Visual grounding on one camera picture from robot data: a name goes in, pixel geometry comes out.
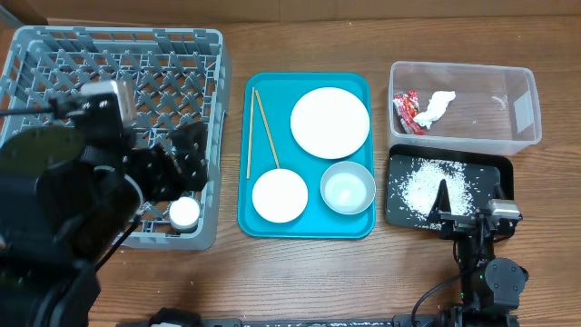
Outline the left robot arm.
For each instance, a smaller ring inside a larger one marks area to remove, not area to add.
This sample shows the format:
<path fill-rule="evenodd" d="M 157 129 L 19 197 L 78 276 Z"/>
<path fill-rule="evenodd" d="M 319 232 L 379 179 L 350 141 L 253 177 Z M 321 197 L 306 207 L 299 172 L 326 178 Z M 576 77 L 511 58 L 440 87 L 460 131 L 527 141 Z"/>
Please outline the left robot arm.
<path fill-rule="evenodd" d="M 85 326 L 97 272 L 148 202 L 207 182 L 207 126 L 171 132 L 175 155 L 137 148 L 120 111 L 88 104 L 72 125 L 31 128 L 1 149 L 1 323 Z"/>

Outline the grey bowl with rice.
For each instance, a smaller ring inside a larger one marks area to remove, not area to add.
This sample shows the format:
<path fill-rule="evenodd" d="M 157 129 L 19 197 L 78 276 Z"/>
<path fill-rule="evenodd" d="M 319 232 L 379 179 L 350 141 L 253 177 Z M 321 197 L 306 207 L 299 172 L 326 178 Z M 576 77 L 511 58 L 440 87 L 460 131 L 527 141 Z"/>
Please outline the grey bowl with rice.
<path fill-rule="evenodd" d="M 375 201 L 376 191 L 373 174 L 365 166 L 350 161 L 333 164 L 320 180 L 323 202 L 339 214 L 363 213 Z"/>

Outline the white cup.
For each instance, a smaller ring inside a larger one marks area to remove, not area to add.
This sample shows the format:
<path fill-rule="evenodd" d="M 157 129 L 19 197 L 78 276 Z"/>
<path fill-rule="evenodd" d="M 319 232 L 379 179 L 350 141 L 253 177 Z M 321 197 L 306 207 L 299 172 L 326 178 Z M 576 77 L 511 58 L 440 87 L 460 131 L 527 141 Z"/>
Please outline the white cup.
<path fill-rule="evenodd" d="M 172 228 L 179 233 L 189 233 L 198 225 L 201 216 L 200 203 L 191 197 L 180 197 L 169 206 Z"/>

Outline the white napkin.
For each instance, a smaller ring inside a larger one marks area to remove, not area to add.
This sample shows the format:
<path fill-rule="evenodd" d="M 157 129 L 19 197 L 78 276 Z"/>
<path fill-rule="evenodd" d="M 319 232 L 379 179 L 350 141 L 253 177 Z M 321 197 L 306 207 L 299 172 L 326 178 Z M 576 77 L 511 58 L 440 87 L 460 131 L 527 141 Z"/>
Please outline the white napkin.
<path fill-rule="evenodd" d="M 456 98 L 455 91 L 436 91 L 428 101 L 427 109 L 418 113 L 413 121 L 428 130 L 447 110 L 450 102 Z"/>

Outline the small white bowl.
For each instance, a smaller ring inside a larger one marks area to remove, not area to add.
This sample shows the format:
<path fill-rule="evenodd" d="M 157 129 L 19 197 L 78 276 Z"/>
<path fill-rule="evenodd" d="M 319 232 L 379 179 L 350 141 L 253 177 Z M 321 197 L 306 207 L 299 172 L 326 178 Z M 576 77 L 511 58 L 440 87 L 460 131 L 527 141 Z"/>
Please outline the small white bowl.
<path fill-rule="evenodd" d="M 309 191 L 292 170 L 272 169 L 262 174 L 252 188 L 252 204 L 260 217 L 271 223 L 289 223 L 305 210 Z"/>

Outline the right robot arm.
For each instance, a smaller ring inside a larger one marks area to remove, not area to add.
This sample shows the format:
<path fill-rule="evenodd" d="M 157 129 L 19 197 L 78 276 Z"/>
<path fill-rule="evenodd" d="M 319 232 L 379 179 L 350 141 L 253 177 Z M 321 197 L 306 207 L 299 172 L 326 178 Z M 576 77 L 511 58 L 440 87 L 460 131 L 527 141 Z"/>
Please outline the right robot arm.
<path fill-rule="evenodd" d="M 459 274 L 427 291 L 409 316 L 412 326 L 517 326 L 512 314 L 519 306 L 528 271 L 506 258 L 495 255 L 494 246 L 511 238 L 523 216 L 514 201 L 505 198 L 499 184 L 495 197 L 471 215 L 454 215 L 448 187 L 441 181 L 428 221 L 440 225 L 439 237 L 453 242 L 453 256 Z M 451 304 L 438 315 L 422 322 L 419 306 L 433 293 L 460 283 L 462 303 Z"/>

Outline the red snack wrapper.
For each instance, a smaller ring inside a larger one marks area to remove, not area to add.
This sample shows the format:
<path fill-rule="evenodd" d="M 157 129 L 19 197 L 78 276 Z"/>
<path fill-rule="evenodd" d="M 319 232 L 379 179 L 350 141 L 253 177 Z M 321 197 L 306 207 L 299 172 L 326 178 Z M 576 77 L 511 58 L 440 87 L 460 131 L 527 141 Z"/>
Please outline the red snack wrapper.
<path fill-rule="evenodd" d="M 419 98 L 415 90 L 395 94 L 392 103 L 395 106 L 400 124 L 407 134 L 425 134 L 421 126 L 414 121 L 414 118 L 419 114 Z"/>

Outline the wooden chopstick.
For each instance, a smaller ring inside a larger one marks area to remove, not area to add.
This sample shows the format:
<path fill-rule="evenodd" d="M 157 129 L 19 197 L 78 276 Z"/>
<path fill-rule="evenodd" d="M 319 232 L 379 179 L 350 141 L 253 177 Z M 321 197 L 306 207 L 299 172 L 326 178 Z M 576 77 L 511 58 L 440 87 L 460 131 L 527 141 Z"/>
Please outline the wooden chopstick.
<path fill-rule="evenodd" d="M 256 96 L 256 99 L 258 101 L 258 106 L 259 106 L 260 111 L 261 111 L 262 121 L 263 121 L 264 128 L 265 128 L 265 131 L 266 131 L 266 134 L 267 134 L 267 137 L 268 137 L 268 141 L 269 141 L 269 145 L 270 145 L 270 148 L 271 148 L 271 153 L 272 153 L 272 156 L 273 156 L 273 160 L 275 162 L 275 166 L 276 166 L 277 169 L 280 169 L 281 166 L 280 166 L 279 158 L 278 158 L 278 155 L 277 155 L 277 152 L 276 152 L 276 148 L 274 146 L 274 142 L 273 142 L 273 139 L 272 139 L 272 136 L 271 136 L 271 129 L 270 129 L 270 126 L 269 126 L 269 123 L 268 123 L 268 119 L 267 119 L 267 116 L 266 116 L 266 113 L 265 113 L 263 104 L 262 104 L 262 100 L 261 100 L 261 96 L 260 96 L 259 90 L 258 89 L 255 89 L 255 93 L 254 94 Z"/>
<path fill-rule="evenodd" d="M 247 173 L 246 178 L 251 178 L 251 152 L 252 152 L 252 138 L 253 138 L 253 119 L 254 119 L 254 93 L 255 88 L 251 89 L 251 108 L 250 108 L 250 122 L 249 122 L 249 140 L 248 140 L 248 154 L 247 154 Z"/>

